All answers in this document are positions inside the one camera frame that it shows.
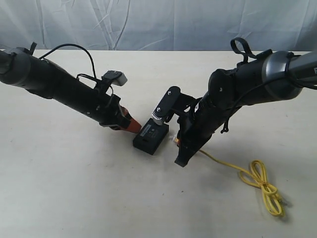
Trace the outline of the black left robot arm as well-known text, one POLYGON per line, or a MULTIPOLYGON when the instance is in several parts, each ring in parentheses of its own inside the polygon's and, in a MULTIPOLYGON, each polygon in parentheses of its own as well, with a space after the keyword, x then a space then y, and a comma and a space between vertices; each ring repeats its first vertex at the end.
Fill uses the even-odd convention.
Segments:
POLYGON ((121 98, 106 93, 112 85, 122 86, 127 82, 120 71, 109 70, 101 79, 95 79, 96 84, 91 88, 52 61, 36 58, 25 48, 15 48, 0 53, 0 81, 56 100, 103 127, 131 133, 141 130, 141 125, 120 105, 121 98))

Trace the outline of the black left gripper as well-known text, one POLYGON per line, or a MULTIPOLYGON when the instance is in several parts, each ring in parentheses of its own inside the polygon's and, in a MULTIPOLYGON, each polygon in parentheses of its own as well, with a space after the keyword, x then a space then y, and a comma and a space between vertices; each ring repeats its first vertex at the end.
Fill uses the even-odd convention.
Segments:
POLYGON ((99 124, 103 127, 110 127, 114 131, 127 131, 139 133, 141 125, 130 115, 129 111, 120 105, 121 98, 111 95, 105 105, 97 107, 103 119, 99 124))

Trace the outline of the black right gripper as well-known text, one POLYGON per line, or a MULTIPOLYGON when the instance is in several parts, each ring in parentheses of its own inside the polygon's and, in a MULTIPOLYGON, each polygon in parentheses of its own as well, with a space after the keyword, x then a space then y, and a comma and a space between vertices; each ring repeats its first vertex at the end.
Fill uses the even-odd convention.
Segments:
POLYGON ((224 124, 227 115, 228 110, 218 108, 205 99, 197 99, 190 110, 177 120, 180 128, 174 136, 174 143, 178 146, 175 163, 186 166, 224 124))

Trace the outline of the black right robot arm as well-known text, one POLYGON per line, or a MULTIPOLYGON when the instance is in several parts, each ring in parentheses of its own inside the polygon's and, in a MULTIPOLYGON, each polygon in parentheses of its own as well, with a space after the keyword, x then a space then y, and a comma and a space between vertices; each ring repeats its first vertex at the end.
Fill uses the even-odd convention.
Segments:
POLYGON ((235 69, 217 69, 208 90, 179 117, 179 151, 175 163, 186 166, 214 132, 228 132, 228 119, 241 107, 296 98, 304 87, 316 88, 317 54, 278 51, 235 69))

